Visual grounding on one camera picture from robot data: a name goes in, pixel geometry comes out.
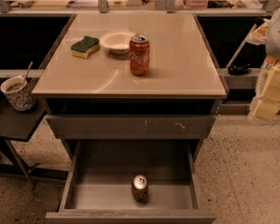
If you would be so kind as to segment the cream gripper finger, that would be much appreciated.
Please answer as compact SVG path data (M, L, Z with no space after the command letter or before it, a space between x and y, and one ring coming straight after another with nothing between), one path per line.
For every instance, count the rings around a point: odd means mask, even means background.
M280 110L279 105L265 103L258 100L251 104L251 114L253 117L263 120L272 119Z
M280 105L280 65L274 66L268 73L261 98Z

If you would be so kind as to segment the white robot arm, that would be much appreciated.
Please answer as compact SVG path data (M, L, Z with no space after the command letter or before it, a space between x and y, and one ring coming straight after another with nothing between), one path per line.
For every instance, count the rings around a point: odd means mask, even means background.
M280 8L268 21L265 48L267 57L249 107L249 118L257 124L272 119L280 111Z

